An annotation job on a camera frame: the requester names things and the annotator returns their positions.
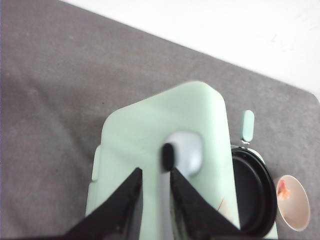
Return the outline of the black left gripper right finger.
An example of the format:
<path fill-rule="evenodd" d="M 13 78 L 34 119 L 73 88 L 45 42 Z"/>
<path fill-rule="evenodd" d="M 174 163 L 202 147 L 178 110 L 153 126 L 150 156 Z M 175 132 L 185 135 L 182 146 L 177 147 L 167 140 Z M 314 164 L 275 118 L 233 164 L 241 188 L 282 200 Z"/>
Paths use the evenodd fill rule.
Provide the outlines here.
<path fill-rule="evenodd" d="M 177 168 L 170 171 L 170 216 L 175 240 L 242 238 L 242 232 L 207 203 Z"/>

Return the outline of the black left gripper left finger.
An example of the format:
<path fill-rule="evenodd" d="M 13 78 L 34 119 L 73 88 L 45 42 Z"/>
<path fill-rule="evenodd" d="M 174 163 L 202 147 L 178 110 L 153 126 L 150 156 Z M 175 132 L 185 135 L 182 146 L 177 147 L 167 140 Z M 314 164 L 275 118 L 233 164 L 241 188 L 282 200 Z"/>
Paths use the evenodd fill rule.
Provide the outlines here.
<path fill-rule="evenodd" d="M 136 168 L 65 240 L 138 240 L 143 213 L 143 171 Z"/>

